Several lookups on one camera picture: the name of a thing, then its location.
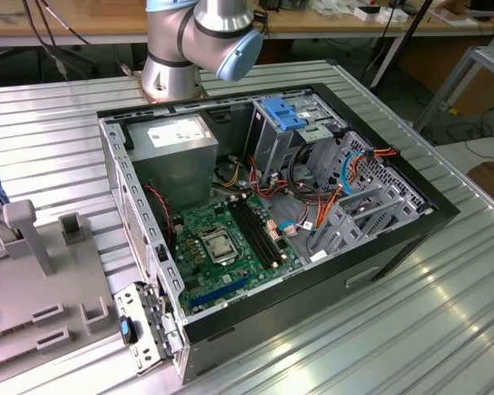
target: red cable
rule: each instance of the red cable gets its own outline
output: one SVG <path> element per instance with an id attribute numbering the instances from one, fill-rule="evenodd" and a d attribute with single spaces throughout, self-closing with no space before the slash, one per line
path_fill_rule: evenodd
<path id="1" fill-rule="evenodd" d="M 145 187 L 148 188 L 154 195 L 156 195 L 156 197 L 160 200 L 163 209 L 165 210 L 166 225 L 168 227 L 168 244 L 170 244 L 172 242 L 172 224 L 170 223 L 170 214 L 168 212 L 165 199 L 150 185 L 145 185 Z"/>

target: expansion slot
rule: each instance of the expansion slot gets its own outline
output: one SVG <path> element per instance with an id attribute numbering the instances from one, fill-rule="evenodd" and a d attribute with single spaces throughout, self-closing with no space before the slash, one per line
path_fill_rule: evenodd
<path id="1" fill-rule="evenodd" d="M 191 308 L 193 308 L 193 307 L 199 306 L 201 304 L 206 304 L 208 302 L 212 302 L 213 300 L 221 298 L 223 295 L 226 295 L 230 292 L 234 292 L 235 290 L 240 290 L 245 286 L 245 284 L 247 284 L 247 281 L 250 278 L 251 278 L 251 276 L 245 276 L 244 278 L 242 278 L 238 281 L 235 281 L 232 284 L 229 284 L 227 286 L 223 286 L 222 288 L 218 288 L 217 290 L 209 292 L 206 295 L 199 296 L 196 299 L 190 300 L 189 306 Z"/>
<path id="2" fill-rule="evenodd" d="M 247 204 L 246 196 L 230 197 L 229 211 L 262 266 L 269 269 L 274 265 L 280 264 L 283 259 L 267 233 L 265 233 L 264 228 L 259 224 L 258 218 L 252 212 L 249 204 Z"/>

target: yellow cable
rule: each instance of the yellow cable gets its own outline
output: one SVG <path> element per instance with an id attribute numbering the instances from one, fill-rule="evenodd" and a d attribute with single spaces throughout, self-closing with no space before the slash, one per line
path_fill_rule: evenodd
<path id="1" fill-rule="evenodd" d="M 234 173 L 234 176 L 232 177 L 231 181 L 229 181 L 227 184 L 223 185 L 224 187 L 231 187 L 232 185 L 236 184 L 236 181 L 238 181 L 238 174 L 240 172 L 240 164 L 236 164 L 236 170 Z"/>

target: black ram slot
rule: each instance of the black ram slot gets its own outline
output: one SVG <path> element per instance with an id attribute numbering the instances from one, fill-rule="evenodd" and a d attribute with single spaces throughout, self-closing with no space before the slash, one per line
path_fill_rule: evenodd
<path id="1" fill-rule="evenodd" d="M 229 211 L 264 268 L 282 262 L 282 257 L 245 200 L 231 202 Z"/>
<path id="2" fill-rule="evenodd" d="M 270 238 L 267 236 L 265 233 L 265 230 L 263 227 L 260 225 L 258 218 L 254 215 L 253 211 L 247 204 L 245 200 L 240 201 L 239 203 L 241 209 L 240 213 L 245 217 L 245 221 L 247 224 L 249 224 L 250 229 L 252 229 L 255 234 L 260 238 L 260 240 L 257 240 L 259 244 L 262 244 L 265 251 L 269 254 L 269 258 L 271 259 L 271 263 L 277 262 L 279 263 L 282 259 L 280 258 L 280 255 L 278 254 L 277 250 L 273 246 L 273 242 L 270 240 Z"/>
<path id="3" fill-rule="evenodd" d="M 268 253 L 267 247 L 263 242 L 263 235 L 260 234 L 259 226 L 257 226 L 257 224 L 253 225 L 252 221 L 246 215 L 246 212 L 245 210 L 243 210 L 243 208 L 243 205 L 240 207 L 235 207 L 236 216 L 233 213 L 233 217 L 242 230 L 242 233 L 244 233 L 245 238 L 249 242 L 249 245 L 253 247 L 254 252 L 258 256 L 259 260 L 262 262 L 263 267 L 271 267 L 275 260 L 271 256 L 271 254 Z"/>

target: table leg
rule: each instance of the table leg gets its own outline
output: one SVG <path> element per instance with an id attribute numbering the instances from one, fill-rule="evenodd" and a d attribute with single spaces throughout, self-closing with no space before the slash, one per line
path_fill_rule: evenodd
<path id="1" fill-rule="evenodd" d="M 474 61 L 470 57 L 471 53 L 472 49 L 467 50 L 461 60 L 459 60 L 459 63 L 454 67 L 454 70 L 452 70 L 452 73 L 446 79 L 445 83 L 443 83 L 436 95 L 434 95 L 430 104 L 422 112 L 421 117 L 413 124 L 413 128 L 416 131 L 421 132 L 428 122 L 430 122 L 431 116 L 445 99 L 448 92 L 450 92 L 458 80 L 463 76 L 465 70 L 473 65 Z"/>
<path id="2" fill-rule="evenodd" d="M 494 47 L 494 38 L 488 45 L 489 47 Z M 477 76 L 479 71 L 482 69 L 482 66 L 478 63 L 475 63 L 470 70 L 465 74 L 463 80 L 457 85 L 452 95 L 446 101 L 448 107 L 452 107 L 457 99 L 463 94 L 464 90 L 467 89 L 467 86 L 470 85 L 470 82 Z"/>
<path id="3" fill-rule="evenodd" d="M 373 82 L 371 83 L 370 88 L 373 88 L 377 86 L 377 84 L 380 81 L 380 78 L 386 71 L 386 68 L 388 67 L 389 63 L 392 61 L 392 58 L 394 57 L 394 54 L 397 52 L 397 49 L 399 45 L 403 42 L 403 37 L 397 37 L 394 42 L 392 43 L 391 47 L 389 47 L 389 51 L 386 54 L 386 58 L 384 58 L 384 61 L 380 65 L 379 71 L 375 75 L 375 78 L 373 79 Z"/>

